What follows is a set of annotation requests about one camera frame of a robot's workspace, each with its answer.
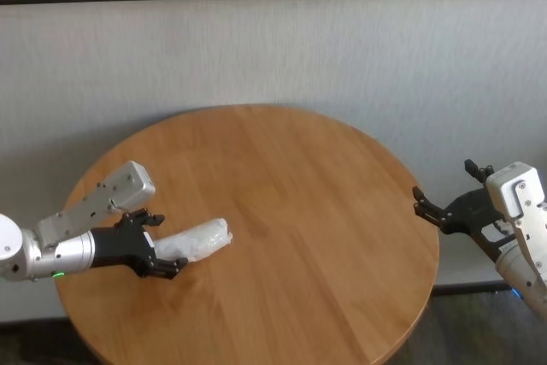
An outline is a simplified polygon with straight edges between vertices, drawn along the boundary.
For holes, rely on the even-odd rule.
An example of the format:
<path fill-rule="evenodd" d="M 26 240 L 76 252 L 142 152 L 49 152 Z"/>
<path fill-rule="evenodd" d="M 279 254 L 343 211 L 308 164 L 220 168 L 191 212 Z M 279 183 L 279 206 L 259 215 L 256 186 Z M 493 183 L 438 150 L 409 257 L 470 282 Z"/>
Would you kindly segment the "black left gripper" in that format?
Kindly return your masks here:
<path fill-rule="evenodd" d="M 172 261 L 156 258 L 153 241 L 144 227 L 158 227 L 164 215 L 146 208 L 125 213 L 112 227 L 92 228 L 91 268 L 129 267 L 140 278 L 174 279 L 188 264 L 185 257 Z"/>

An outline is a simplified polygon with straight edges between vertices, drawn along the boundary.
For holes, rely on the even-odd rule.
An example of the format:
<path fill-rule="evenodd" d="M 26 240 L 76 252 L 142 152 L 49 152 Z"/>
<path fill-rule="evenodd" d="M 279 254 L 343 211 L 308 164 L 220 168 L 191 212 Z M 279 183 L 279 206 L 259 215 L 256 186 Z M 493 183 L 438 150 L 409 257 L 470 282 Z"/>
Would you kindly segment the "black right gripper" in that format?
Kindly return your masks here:
<path fill-rule="evenodd" d="M 486 182 L 486 179 L 492 175 L 492 165 L 480 168 L 471 159 L 464 161 L 464 168 L 478 182 Z M 459 196 L 445 209 L 432 203 L 418 186 L 412 188 L 412 195 L 415 200 L 414 212 L 417 216 L 439 228 L 443 234 L 468 235 L 492 262 L 496 262 L 502 254 L 503 245 L 515 240 L 513 233 L 503 232 L 507 230 L 507 227 L 503 227 L 506 220 L 494 208 L 485 188 Z M 483 229 L 490 225 L 502 234 L 500 239 L 490 240 L 483 234 Z"/>

